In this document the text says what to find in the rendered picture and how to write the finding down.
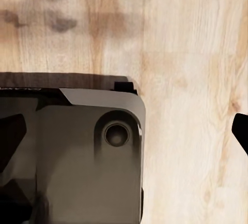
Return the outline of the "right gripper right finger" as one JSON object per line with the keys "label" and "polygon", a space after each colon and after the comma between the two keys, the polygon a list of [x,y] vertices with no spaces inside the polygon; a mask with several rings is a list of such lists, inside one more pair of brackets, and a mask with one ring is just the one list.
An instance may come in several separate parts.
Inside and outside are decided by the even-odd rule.
{"label": "right gripper right finger", "polygon": [[231,130],[248,154],[248,115],[237,113],[232,123]]}

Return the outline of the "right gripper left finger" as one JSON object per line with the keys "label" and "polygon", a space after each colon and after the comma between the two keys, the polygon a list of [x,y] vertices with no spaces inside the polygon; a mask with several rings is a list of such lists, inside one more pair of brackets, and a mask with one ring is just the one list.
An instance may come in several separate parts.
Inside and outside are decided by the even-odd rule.
{"label": "right gripper left finger", "polygon": [[0,175],[27,133],[23,114],[0,119]]}

